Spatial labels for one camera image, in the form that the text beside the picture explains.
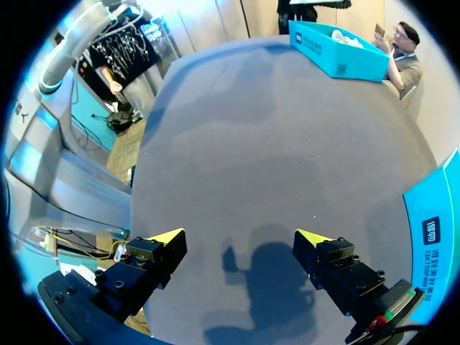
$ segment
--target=blue sign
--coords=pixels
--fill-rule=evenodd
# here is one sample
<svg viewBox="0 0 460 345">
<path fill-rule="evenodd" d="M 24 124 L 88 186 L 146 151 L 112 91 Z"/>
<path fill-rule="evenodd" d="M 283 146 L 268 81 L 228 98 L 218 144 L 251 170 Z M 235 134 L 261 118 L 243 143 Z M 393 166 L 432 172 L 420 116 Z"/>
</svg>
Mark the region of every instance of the blue sign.
<svg viewBox="0 0 460 345">
<path fill-rule="evenodd" d="M 404 193 L 412 236 L 412 284 L 425 291 L 423 302 L 410 317 L 413 321 L 431 320 L 457 273 L 459 178 L 460 154 L 455 150 L 442 166 Z"/>
</svg>

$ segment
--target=white cloth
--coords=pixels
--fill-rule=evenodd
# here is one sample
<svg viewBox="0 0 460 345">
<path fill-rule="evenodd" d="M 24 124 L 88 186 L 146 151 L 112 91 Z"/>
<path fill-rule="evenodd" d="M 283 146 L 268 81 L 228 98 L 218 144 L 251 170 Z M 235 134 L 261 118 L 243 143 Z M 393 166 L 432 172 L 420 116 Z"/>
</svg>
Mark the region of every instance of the white cloth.
<svg viewBox="0 0 460 345">
<path fill-rule="evenodd" d="M 348 36 L 344 36 L 340 30 L 335 29 L 331 35 L 332 39 L 344 43 L 345 45 L 352 45 L 353 47 L 364 48 L 357 38 L 351 39 Z"/>
</svg>

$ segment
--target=white wall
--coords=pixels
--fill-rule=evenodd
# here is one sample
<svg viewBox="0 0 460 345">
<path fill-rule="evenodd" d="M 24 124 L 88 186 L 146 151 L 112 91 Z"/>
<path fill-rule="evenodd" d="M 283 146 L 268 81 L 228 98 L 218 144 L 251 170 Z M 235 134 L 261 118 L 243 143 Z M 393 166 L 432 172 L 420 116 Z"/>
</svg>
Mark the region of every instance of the white wall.
<svg viewBox="0 0 460 345">
<path fill-rule="evenodd" d="M 440 163 L 460 147 L 460 87 L 441 48 L 411 10 L 398 0 L 385 0 L 385 28 L 392 30 L 400 21 L 414 26 L 420 35 L 417 56 L 423 76 L 409 112 Z"/>
</svg>

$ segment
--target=gray shirt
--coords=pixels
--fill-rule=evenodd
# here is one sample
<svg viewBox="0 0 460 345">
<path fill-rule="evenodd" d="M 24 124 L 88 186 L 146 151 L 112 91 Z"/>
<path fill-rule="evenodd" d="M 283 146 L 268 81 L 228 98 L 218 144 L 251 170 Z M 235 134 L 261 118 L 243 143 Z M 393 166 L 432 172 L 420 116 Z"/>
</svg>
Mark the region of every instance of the gray shirt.
<svg viewBox="0 0 460 345">
<path fill-rule="evenodd" d="M 399 47 L 393 51 L 397 70 L 400 71 L 404 89 L 400 90 L 400 98 L 404 97 L 422 78 L 422 66 L 415 53 L 403 52 Z"/>
</svg>

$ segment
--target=smartphone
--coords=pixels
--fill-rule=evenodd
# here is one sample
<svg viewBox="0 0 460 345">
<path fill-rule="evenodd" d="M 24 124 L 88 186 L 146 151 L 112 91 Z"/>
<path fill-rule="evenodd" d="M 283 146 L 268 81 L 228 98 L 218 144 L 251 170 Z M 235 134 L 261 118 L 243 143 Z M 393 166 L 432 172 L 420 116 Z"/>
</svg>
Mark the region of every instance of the smartphone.
<svg viewBox="0 0 460 345">
<path fill-rule="evenodd" d="M 380 36 L 385 37 L 385 29 L 378 24 L 375 25 L 375 32 Z"/>
</svg>

